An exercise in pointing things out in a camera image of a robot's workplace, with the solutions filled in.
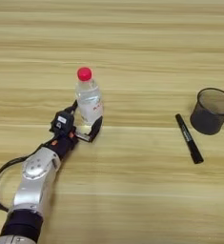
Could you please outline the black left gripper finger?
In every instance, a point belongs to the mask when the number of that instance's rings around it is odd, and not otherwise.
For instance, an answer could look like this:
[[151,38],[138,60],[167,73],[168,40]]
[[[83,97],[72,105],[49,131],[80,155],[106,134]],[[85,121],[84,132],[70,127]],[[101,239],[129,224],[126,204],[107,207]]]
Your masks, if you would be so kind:
[[73,104],[65,109],[68,113],[74,113],[78,107],[77,101],[74,101]]
[[90,141],[92,142],[94,138],[98,135],[103,122],[103,117],[100,116],[92,125],[92,130],[89,133]]

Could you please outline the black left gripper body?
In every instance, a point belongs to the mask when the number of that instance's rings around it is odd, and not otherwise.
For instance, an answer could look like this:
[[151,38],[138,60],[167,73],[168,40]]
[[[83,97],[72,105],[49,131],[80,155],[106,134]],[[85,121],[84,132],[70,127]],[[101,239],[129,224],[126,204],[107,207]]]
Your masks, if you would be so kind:
[[92,138],[85,133],[78,131],[69,132],[67,135],[57,135],[49,143],[49,149],[54,151],[60,159],[63,159],[69,151],[72,151],[78,140],[92,142]]

